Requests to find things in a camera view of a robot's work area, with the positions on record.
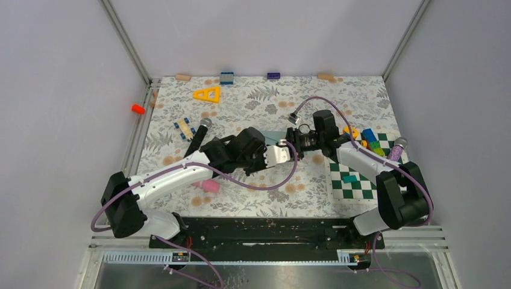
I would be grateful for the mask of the light blue envelope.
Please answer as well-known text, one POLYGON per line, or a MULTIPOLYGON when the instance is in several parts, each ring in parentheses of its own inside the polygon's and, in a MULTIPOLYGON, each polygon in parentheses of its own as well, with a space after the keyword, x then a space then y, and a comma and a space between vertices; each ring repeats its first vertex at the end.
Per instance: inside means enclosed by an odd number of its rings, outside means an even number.
POLYGON ((286 144, 281 141, 286 139, 286 131, 261 131, 261 134, 265 138, 266 146, 286 147, 286 144))

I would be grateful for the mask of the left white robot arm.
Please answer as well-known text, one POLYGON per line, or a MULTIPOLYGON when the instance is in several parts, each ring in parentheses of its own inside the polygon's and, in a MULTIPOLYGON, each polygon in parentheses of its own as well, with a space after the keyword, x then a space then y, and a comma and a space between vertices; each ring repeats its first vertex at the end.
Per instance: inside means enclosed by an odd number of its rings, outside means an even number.
POLYGON ((286 150, 268 146, 263 134, 253 127, 238 135, 214 138, 182 160, 144 176, 112 174, 101 198, 101 214, 105 214, 115 238, 126 238, 144 231, 163 237, 172 247, 182 246, 187 232, 174 215, 151 209, 158 198, 196 182, 227 178, 236 169, 247 175, 274 167, 286 150))

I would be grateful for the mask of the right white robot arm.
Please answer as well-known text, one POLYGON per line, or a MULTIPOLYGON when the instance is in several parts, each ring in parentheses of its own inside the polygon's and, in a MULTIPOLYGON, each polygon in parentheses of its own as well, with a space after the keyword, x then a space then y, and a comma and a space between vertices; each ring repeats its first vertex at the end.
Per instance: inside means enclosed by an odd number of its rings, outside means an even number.
POLYGON ((345 238, 351 247, 362 247, 373 233, 400 229, 429 215, 432 202, 415 163, 390 161, 360 146, 340 133, 329 110, 313 113, 313 126, 308 132, 286 130, 285 139, 300 158, 305 152, 321 151, 330 160, 354 169, 377 189, 377 207, 350 220, 345 238))

